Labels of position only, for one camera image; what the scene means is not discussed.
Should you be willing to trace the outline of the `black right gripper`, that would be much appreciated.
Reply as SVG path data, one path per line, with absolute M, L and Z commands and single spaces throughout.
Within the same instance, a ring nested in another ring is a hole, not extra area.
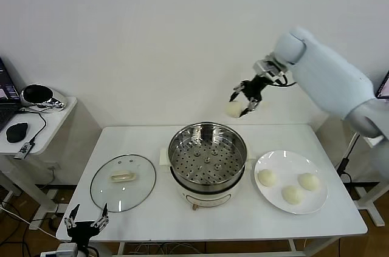
M 235 101 L 240 93 L 249 100 L 247 107 L 241 111 L 240 117 L 243 117 L 256 109 L 259 102 L 262 100 L 261 92 L 267 85 L 269 85 L 268 78 L 256 75 L 252 80 L 244 80 L 233 88 L 233 93 L 230 96 L 229 102 Z

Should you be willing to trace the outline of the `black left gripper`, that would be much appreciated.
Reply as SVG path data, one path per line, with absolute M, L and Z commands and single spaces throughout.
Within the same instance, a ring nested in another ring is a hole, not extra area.
M 79 207 L 80 204 L 77 204 L 76 207 L 71 210 L 70 215 L 64 218 L 64 223 L 67 228 L 67 235 L 71 238 L 71 242 L 76 243 L 78 247 L 87 247 L 89 245 L 89 240 L 99 234 L 99 227 L 106 227 L 109 222 L 108 204 L 105 203 L 102 215 L 95 222 L 75 222 Z

